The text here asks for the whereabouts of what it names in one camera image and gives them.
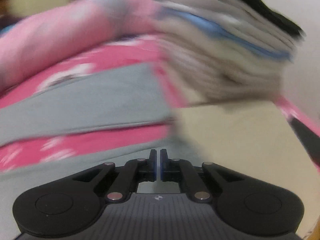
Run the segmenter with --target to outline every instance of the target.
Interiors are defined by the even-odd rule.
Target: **logo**
[[[155,200],[157,200],[157,201],[160,201],[161,199],[163,199],[163,197],[160,196],[160,195],[158,195],[158,196],[155,197]]]

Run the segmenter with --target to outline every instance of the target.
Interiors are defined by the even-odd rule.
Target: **gray towel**
[[[65,81],[0,110],[0,146],[29,138],[162,123],[169,119],[150,63]]]

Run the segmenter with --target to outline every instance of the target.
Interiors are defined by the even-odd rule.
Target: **white pattern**
[[[99,47],[99,48],[92,49],[92,50],[88,51],[87,53],[89,55],[91,55],[91,54],[98,53],[98,52],[101,52],[101,51],[102,51],[102,49]]]
[[[163,197],[160,196],[160,195],[158,195],[158,196],[155,197],[155,200],[157,200],[157,201],[160,201],[161,199],[163,199]]]
[[[40,162],[51,162],[51,161],[59,161],[63,160],[65,158],[71,157],[72,155],[75,155],[76,152],[73,151],[72,149],[65,149],[58,151],[57,153],[54,153],[52,155],[49,155],[45,158],[42,158]]]
[[[141,35],[141,36],[139,36],[139,38],[144,41],[155,41],[156,40],[156,37],[154,35],[149,35],[149,34]]]
[[[47,140],[47,142],[42,146],[40,151],[43,152],[43,151],[46,151],[48,149],[51,149],[51,148],[57,146],[62,141],[63,141],[63,137],[62,136],[51,138],[51,139]]]
[[[77,57],[72,58],[71,60],[84,60],[86,58],[87,58],[87,56],[85,54],[81,54]]]
[[[15,143],[8,147],[7,152],[8,153],[0,160],[2,165],[7,165],[12,161],[20,152],[22,152],[22,147],[18,143]]]
[[[138,37],[124,37],[117,41],[107,42],[104,45],[107,46],[136,46],[141,43]]]
[[[89,72],[91,69],[94,68],[94,64],[92,63],[86,63],[86,64],[78,64],[74,66],[73,68],[57,72],[50,77],[48,77],[45,81],[43,81],[37,89],[37,92],[41,92],[43,90],[46,90],[47,88],[59,84],[63,82],[64,80],[83,77],[86,75],[89,75]]]

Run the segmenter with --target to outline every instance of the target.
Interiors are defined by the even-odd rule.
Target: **stack of towels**
[[[156,26],[177,73],[208,101],[272,98],[303,31],[261,0],[160,0]]]

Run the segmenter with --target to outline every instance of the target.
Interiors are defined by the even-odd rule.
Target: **white wall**
[[[306,33],[284,73],[283,94],[320,124],[320,0],[263,0]]]

